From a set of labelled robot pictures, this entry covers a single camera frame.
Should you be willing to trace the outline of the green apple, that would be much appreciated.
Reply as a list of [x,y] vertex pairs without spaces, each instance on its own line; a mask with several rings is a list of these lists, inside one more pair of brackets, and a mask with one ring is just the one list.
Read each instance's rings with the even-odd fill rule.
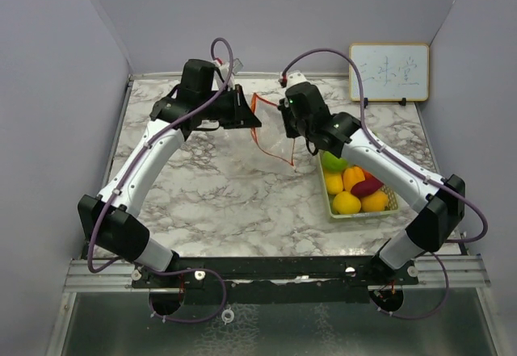
[[322,168],[330,172],[343,172],[348,167],[346,159],[336,157],[334,154],[325,151],[321,156]]

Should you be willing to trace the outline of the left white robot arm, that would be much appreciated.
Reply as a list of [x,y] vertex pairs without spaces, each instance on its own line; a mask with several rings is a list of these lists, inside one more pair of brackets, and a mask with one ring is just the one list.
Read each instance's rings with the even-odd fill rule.
[[119,172],[96,196],[84,195],[78,203],[89,261],[99,246],[150,268],[150,277],[161,287],[176,282],[177,253],[155,241],[137,217],[170,157],[204,121],[223,129],[261,127],[233,80],[241,68],[238,59],[187,61],[180,83],[153,105],[141,139]]

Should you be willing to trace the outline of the purple sweet potato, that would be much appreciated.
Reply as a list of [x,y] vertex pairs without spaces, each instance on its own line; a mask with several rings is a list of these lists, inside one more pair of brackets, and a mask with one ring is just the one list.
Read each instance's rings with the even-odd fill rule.
[[351,188],[351,194],[361,199],[363,197],[372,195],[373,193],[378,191],[383,185],[384,183],[376,178],[368,178],[363,180],[362,182],[357,182]]

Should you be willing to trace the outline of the clear zip bag orange zipper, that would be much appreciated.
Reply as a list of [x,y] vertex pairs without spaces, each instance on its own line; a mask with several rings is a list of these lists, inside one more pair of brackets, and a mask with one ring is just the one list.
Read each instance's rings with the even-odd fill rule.
[[318,190],[317,167],[308,154],[303,138],[286,136],[277,102],[255,93],[251,98],[252,113],[261,121],[250,130],[252,149],[246,164],[268,191],[284,189]]

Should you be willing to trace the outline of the orange tangerine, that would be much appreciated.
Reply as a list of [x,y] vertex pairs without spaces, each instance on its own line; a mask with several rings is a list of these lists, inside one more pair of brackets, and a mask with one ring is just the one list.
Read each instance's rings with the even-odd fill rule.
[[371,179],[371,178],[374,178],[375,176],[372,175],[370,172],[366,171],[366,170],[363,170],[363,173],[364,173],[364,177],[366,179]]

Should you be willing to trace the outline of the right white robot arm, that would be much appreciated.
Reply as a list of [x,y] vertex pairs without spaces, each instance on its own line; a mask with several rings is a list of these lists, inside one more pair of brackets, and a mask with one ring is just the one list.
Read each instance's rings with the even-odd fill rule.
[[462,221],[460,197],[465,184],[461,178],[442,178],[379,140],[370,140],[359,119],[346,112],[331,113],[315,85],[288,86],[279,109],[289,137],[302,136],[316,149],[366,169],[416,212],[416,218],[376,253],[371,274],[378,283],[391,283],[408,261],[438,251]]

